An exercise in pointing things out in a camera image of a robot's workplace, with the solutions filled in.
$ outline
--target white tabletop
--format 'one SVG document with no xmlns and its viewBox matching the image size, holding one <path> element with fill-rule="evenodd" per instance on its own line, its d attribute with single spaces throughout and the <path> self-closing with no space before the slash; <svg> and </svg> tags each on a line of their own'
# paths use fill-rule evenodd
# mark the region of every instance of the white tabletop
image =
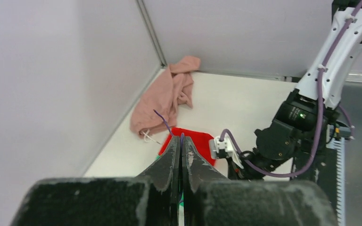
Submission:
<svg viewBox="0 0 362 226">
<path fill-rule="evenodd" d="M 193 79 L 194 108 L 180 106 L 177 127 L 209 133 L 213 137 L 228 128 L 243 151 L 252 150 L 256 141 L 254 130 L 270 125 L 280 104 L 295 86 L 289 82 L 207 73 L 193 73 Z M 131 133 L 130 116 L 131 112 L 86 172 L 86 177 L 133 177 L 155 160 L 161 146 L 155 142 L 146 143 Z M 167 136 L 166 131 L 152 137 L 164 142 Z M 217 160 L 215 167 L 227 175 L 225 160 Z M 288 173 L 290 169 L 291 161 L 275 172 Z"/>
</svg>

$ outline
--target white connector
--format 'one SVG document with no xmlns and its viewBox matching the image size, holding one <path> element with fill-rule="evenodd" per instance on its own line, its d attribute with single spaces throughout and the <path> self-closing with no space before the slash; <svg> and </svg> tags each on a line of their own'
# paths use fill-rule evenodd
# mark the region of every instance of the white connector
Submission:
<svg viewBox="0 0 362 226">
<path fill-rule="evenodd" d="M 226 158 L 232 158 L 232 161 L 238 165 L 241 169 L 244 167 L 242 166 L 241 160 L 237 154 L 237 150 L 235 149 L 234 144 L 232 143 L 228 134 L 225 135 L 224 140 L 220 141 L 220 136 L 217 136 L 213 139 L 212 142 L 212 158 L 219 159 L 221 155 L 226 155 Z"/>
</svg>

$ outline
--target red napkin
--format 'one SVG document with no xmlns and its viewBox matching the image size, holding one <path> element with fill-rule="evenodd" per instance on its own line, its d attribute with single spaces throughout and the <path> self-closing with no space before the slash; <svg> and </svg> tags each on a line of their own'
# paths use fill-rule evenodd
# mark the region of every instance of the red napkin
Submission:
<svg viewBox="0 0 362 226">
<path fill-rule="evenodd" d="M 171 129 L 171 132 L 174 134 L 174 136 L 181 136 L 181 133 L 184 133 L 184 136 L 191 137 L 199 154 L 204 159 L 206 159 L 212 166 L 214 166 L 214 163 L 216 162 L 216 160 L 212 159 L 212 157 L 210 155 L 209 140 L 213 139 L 213 137 L 210 134 L 196 132 L 196 131 L 187 130 L 187 129 L 181 129 L 181 128 L 177 128 L 177 127 L 173 127 Z M 167 147 L 168 143 L 170 142 L 170 139 L 171 139 L 171 134 L 169 134 L 165 143 L 163 144 L 162 148 L 160 149 L 159 155 L 162 155 L 163 152 L 165 152 L 166 147 Z"/>
</svg>

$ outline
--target white wall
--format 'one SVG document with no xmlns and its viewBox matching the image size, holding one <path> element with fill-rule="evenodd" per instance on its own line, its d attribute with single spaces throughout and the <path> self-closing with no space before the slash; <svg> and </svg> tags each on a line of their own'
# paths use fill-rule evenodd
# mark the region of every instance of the white wall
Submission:
<svg viewBox="0 0 362 226">
<path fill-rule="evenodd" d="M 201 70 L 303 75 L 331 29 L 332 0 L 145 0 L 167 62 Z M 352 70 L 362 73 L 362 55 Z"/>
<path fill-rule="evenodd" d="M 0 0 L 0 226 L 82 175 L 158 67 L 133 0 Z"/>
</svg>

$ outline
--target pink cloth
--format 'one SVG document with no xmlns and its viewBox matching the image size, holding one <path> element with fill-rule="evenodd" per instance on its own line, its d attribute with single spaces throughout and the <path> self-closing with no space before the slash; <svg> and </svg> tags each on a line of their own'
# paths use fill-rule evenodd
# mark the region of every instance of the pink cloth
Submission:
<svg viewBox="0 0 362 226">
<path fill-rule="evenodd" d="M 130 129 L 144 137 L 142 132 L 149 130 L 155 134 L 166 130 L 161 114 L 170 127 L 177 125 L 178 105 L 186 104 L 192 108 L 192 71 L 199 69 L 200 59 L 184 57 L 176 64 L 170 64 L 141 96 L 131 115 Z"/>
</svg>

